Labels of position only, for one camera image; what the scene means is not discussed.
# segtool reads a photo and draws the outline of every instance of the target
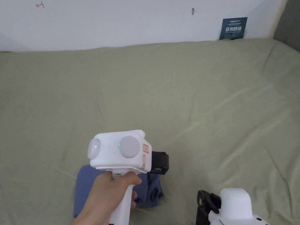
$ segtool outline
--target orange label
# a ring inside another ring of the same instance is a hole
[[[143,144],[143,151],[146,152],[146,153],[149,153],[149,146]]]
[[[142,169],[145,169],[146,167],[146,155],[143,155],[143,166]]]

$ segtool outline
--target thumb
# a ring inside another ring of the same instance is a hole
[[[139,185],[142,183],[142,179],[138,177],[138,175],[134,172],[128,172],[124,176],[117,177],[115,182],[118,186],[121,186],[125,189],[128,188],[129,185]]]

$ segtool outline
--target white wall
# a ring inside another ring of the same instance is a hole
[[[286,0],[7,0],[0,51],[78,50],[218,40],[223,18],[248,17],[245,38],[272,37]]]

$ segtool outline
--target red marking on wall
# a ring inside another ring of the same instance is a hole
[[[43,5],[43,3],[42,3],[42,1],[41,1],[41,4],[39,4],[39,5],[37,4],[37,7],[39,8],[39,7],[40,7],[40,5],[42,5],[42,6],[43,6],[43,8],[45,8],[45,7],[44,7],[44,5]]]

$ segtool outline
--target hand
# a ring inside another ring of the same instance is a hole
[[[108,224],[111,214],[122,201],[128,186],[139,185],[141,182],[142,180],[134,172],[116,179],[111,172],[98,175],[81,213],[72,225]],[[133,191],[132,199],[136,197],[137,193]],[[135,202],[131,201],[131,208],[135,206]]]

